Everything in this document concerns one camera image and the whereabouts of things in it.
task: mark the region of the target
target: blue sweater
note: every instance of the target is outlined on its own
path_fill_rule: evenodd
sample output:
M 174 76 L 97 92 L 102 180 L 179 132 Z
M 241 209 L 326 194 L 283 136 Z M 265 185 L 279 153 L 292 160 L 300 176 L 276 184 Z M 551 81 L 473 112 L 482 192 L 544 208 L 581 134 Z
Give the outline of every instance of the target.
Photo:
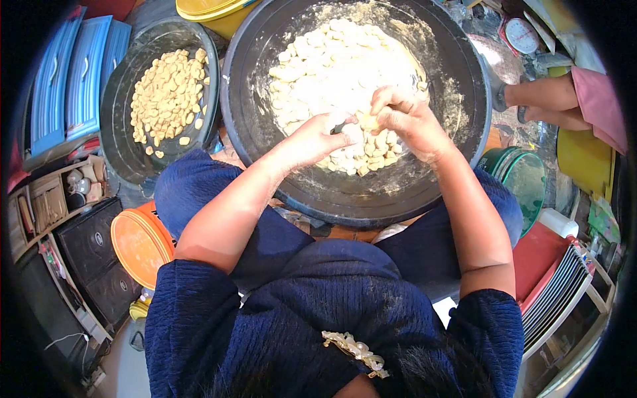
M 209 264 L 175 260 L 162 266 L 146 322 L 152 395 L 224 392 L 269 366 L 276 375 L 268 387 L 274 396 L 332 397 L 370 370 L 335 346 L 324 347 L 321 331 L 328 330 L 352 333 L 385 359 L 390 374 L 400 347 L 451 337 L 482 363 L 496 396 L 513 396 L 524 333 L 510 295 L 467 295 L 445 330 L 429 299 L 373 245 L 319 241 L 301 250 L 290 268 L 295 271 L 252 292 L 239 309 L 236 286 Z M 443 351 L 431 351 L 430 359 L 454 374 Z M 372 381 L 383 396 L 398 380 Z

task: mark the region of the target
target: drawer handle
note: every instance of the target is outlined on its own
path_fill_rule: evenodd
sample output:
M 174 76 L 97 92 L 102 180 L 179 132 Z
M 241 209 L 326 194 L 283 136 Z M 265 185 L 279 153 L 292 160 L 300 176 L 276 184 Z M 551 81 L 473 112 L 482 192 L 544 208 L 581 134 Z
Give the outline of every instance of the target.
M 88 71 L 89 71 L 89 58 L 84 57 L 84 72 L 82 72 L 82 80 L 84 80 L 84 77 L 86 76 L 86 72 Z
M 53 78 L 57 73 L 57 56 L 53 58 L 53 73 L 51 73 L 51 77 L 48 78 L 48 85 L 53 84 Z

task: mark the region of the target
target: hand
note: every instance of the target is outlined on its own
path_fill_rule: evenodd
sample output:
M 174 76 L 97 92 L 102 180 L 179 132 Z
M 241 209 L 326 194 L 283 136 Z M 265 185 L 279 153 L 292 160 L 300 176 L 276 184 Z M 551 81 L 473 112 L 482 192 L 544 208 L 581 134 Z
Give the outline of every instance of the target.
M 278 157 L 289 162 L 290 170 L 297 170 L 323 160 L 337 149 L 362 142 L 362 133 L 360 136 L 350 134 L 349 129 L 329 135 L 335 126 L 343 122 L 356 123 L 358 120 L 342 111 L 312 117 L 275 147 Z
M 377 115 L 383 129 L 396 131 L 418 159 L 438 162 L 455 145 L 436 120 L 431 109 L 415 94 L 384 86 L 374 91 L 371 115 Z

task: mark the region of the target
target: white plastic bottle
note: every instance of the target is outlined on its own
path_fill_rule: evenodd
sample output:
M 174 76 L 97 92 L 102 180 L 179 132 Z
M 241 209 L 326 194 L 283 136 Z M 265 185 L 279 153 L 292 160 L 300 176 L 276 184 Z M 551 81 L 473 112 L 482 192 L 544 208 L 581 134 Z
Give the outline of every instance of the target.
M 538 221 L 562 238 L 566 238 L 569 235 L 577 238 L 577 233 L 580 232 L 580 226 L 575 221 L 565 217 L 555 209 L 545 208 L 540 210 Z

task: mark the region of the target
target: orange bucket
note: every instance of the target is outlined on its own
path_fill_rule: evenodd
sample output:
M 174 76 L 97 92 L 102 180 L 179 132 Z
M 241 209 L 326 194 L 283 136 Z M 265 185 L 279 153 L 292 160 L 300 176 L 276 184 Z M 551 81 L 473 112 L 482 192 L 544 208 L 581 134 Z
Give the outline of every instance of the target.
M 157 270 L 173 260 L 176 245 L 157 216 L 155 201 L 119 213 L 111 223 L 111 240 L 126 272 L 155 290 Z

